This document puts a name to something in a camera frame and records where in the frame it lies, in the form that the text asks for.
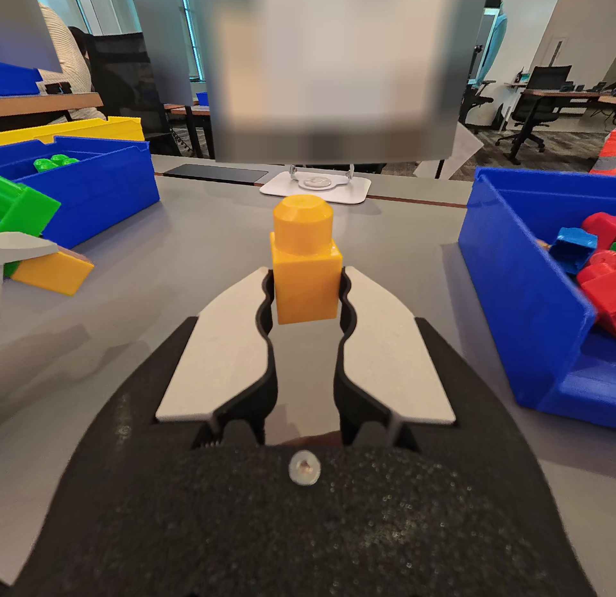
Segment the blue plastic bin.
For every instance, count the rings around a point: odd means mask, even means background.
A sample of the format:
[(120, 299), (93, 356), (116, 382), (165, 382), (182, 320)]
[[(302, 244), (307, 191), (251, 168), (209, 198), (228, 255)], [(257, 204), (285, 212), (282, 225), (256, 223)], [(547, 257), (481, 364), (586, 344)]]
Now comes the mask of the blue plastic bin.
[[(548, 249), (615, 215), (615, 178), (480, 168), (458, 244), (519, 405), (615, 428), (615, 337)], [(615, 243), (584, 266), (615, 268)]]
[[(78, 163), (38, 173), (33, 162), (67, 155)], [(61, 203), (42, 232), (73, 248), (159, 201), (149, 142), (58, 137), (1, 147), (1, 177)]]
[(38, 82), (42, 81), (42, 76), (38, 69), (22, 68), (7, 63), (1, 63), (0, 67), (1, 97), (40, 94)]

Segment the yellow toy block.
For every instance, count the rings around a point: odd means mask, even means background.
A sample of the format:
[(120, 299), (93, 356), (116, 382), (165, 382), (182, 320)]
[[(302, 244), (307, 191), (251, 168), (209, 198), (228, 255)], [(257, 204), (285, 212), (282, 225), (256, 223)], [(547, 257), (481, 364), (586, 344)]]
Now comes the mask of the yellow toy block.
[(284, 198), (270, 234), (278, 324), (335, 319), (343, 255), (333, 240), (332, 207), (313, 194)]
[(11, 279), (26, 285), (73, 296), (95, 266), (81, 255), (69, 251), (23, 260)]

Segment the wooden shelf board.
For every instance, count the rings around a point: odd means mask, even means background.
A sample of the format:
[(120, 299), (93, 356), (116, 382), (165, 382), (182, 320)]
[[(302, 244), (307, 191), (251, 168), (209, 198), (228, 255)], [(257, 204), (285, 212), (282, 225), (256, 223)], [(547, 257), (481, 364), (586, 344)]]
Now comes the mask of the wooden shelf board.
[(2, 96), (1, 117), (66, 112), (69, 110), (100, 108), (103, 106), (104, 102), (96, 92)]

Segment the orange traffic cone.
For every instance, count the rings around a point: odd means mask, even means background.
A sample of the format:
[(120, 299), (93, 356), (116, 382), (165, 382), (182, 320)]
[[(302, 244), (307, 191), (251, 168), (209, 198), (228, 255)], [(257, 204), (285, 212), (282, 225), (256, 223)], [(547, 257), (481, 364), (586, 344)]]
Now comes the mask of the orange traffic cone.
[(616, 130), (614, 129), (605, 138), (601, 152), (594, 166), (589, 171), (590, 174), (615, 177), (615, 139)]

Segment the green double toy block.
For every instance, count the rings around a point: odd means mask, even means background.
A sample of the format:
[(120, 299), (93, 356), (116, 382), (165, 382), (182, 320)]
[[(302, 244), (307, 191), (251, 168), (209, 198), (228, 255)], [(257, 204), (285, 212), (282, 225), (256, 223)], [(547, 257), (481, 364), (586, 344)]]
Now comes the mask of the green double toy block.
[(40, 238), (61, 203), (27, 185), (1, 177), (1, 234)]

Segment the white folded sign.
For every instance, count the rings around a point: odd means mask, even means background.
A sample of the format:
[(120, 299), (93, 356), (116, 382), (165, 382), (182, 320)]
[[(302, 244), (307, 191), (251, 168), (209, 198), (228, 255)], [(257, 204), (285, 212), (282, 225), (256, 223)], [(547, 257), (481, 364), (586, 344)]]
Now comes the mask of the white folded sign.
[(450, 157), (443, 161), (420, 162), (416, 166), (413, 176), (449, 180), (482, 147), (483, 142), (465, 125), (458, 123)]

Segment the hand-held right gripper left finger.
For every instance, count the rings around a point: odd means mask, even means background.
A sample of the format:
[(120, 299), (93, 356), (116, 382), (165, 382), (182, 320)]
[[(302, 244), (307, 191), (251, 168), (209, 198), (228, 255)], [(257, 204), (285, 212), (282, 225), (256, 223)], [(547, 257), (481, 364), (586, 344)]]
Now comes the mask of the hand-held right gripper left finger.
[(202, 309), (157, 409), (158, 422), (218, 421), (216, 411), (266, 374), (258, 330), (269, 270), (258, 268)]

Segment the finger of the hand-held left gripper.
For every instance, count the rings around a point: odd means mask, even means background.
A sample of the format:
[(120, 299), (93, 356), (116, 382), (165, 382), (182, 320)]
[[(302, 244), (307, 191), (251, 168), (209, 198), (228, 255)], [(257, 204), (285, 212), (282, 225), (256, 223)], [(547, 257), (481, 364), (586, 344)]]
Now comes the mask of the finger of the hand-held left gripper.
[(1, 263), (21, 262), (55, 254), (58, 245), (23, 232), (1, 232)]

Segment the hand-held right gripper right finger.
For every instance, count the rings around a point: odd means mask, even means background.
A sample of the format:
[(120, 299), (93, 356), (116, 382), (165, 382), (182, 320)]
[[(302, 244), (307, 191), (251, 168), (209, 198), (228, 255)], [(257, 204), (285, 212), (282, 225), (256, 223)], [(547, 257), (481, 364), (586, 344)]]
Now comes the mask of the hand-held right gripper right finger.
[(343, 337), (334, 400), (341, 421), (452, 425), (455, 413), (409, 308), (357, 268), (343, 269)]

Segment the black inset table panel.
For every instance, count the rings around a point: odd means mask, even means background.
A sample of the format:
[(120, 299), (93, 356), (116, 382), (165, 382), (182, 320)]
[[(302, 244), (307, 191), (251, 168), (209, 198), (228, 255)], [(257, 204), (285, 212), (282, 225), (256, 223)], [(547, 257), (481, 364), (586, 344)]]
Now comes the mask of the black inset table panel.
[(262, 186), (267, 170), (240, 169), (219, 165), (183, 164), (160, 175), (165, 177), (201, 180), (234, 185)]

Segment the yellow plastic bin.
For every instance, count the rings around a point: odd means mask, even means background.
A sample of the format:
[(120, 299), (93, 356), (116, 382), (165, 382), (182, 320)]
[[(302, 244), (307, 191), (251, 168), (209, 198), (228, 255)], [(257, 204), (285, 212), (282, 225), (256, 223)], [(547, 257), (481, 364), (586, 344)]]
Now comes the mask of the yellow plastic bin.
[(110, 116), (108, 119), (96, 118), (72, 122), (58, 122), (27, 129), (2, 131), (1, 146), (13, 145), (35, 139), (49, 144), (54, 142), (56, 136), (145, 141), (140, 118)]

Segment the white document stand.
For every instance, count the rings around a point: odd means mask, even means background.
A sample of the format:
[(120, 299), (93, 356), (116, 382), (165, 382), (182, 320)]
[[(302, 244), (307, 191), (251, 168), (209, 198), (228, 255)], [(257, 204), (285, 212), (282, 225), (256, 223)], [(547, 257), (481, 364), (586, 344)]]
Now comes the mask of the white document stand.
[(328, 203), (354, 206), (366, 200), (371, 185), (371, 179), (356, 174), (353, 165), (345, 173), (327, 173), (291, 165), (261, 186), (259, 191), (279, 198), (312, 194)]

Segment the black office chair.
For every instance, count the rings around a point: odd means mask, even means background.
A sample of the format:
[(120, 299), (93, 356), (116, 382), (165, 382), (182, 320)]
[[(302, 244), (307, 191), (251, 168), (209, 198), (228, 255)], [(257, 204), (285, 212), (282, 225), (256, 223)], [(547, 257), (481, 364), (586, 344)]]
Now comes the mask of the black office chair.
[(151, 153), (180, 156), (159, 99), (143, 33), (87, 35), (85, 43), (92, 85), (103, 102), (103, 113), (139, 118)]
[(521, 146), (529, 139), (538, 146), (538, 151), (544, 153), (544, 140), (535, 136), (533, 130), (539, 125), (548, 125), (555, 122), (560, 113), (557, 97), (535, 95), (536, 91), (561, 92), (561, 88), (566, 84), (567, 77), (572, 69), (571, 65), (566, 66), (536, 66), (524, 92), (512, 112), (511, 120), (515, 126), (521, 126), (521, 131), (517, 135), (501, 137), (495, 142), (499, 146), (502, 141), (512, 140), (511, 151), (504, 156), (514, 165), (520, 165), (517, 154)]

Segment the red double toy block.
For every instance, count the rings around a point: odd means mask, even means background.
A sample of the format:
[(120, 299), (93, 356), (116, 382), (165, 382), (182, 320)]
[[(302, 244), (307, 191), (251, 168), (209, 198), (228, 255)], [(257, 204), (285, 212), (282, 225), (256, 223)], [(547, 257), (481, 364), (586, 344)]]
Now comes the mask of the red double toy block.
[(607, 263), (596, 263), (577, 275), (582, 293), (597, 310), (597, 324), (615, 336), (615, 269)]

